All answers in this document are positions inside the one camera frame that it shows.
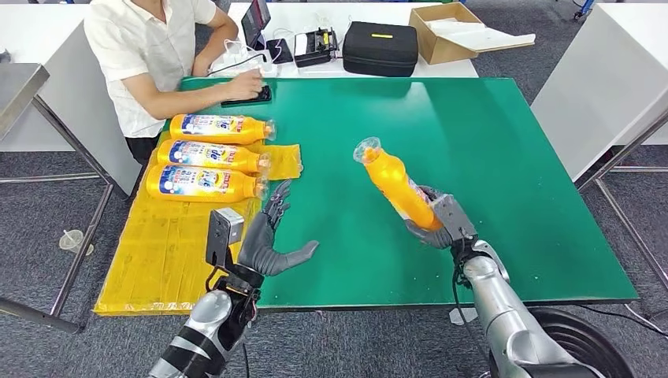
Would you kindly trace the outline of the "person's right hand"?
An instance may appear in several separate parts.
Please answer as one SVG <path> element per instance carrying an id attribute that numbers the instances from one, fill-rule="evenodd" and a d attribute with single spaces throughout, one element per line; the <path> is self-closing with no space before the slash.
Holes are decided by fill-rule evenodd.
<path id="1" fill-rule="evenodd" d="M 259 69 L 252 69 L 243 72 L 224 84 L 225 96 L 224 101 L 245 101 L 257 98 L 262 88 L 264 81 L 262 73 Z"/>

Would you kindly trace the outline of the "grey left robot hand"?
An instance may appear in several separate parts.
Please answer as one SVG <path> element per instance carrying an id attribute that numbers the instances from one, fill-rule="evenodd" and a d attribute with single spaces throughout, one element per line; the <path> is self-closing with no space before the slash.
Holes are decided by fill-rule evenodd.
<path id="1" fill-rule="evenodd" d="M 279 183 L 268 197 L 263 210 L 254 217 L 242 243 L 238 265 L 263 276 L 276 276 L 313 257 L 314 251 L 320 245 L 317 240 L 311 240 L 300 249 L 289 253 L 280 253 L 274 249 L 276 229 L 290 207 L 290 188 L 291 180 Z"/>

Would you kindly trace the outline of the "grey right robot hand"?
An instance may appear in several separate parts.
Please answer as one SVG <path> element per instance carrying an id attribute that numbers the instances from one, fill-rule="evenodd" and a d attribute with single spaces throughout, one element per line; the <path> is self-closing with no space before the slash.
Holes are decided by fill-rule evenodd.
<path id="1" fill-rule="evenodd" d="M 421 185 L 420 189 L 427 195 L 430 209 L 441 226 L 430 231 L 417 226 L 411 220 L 406 220 L 406 228 L 411 234 L 437 249 L 445 249 L 459 243 L 469 245 L 477 241 L 478 234 L 475 227 L 453 195 L 425 185 Z"/>

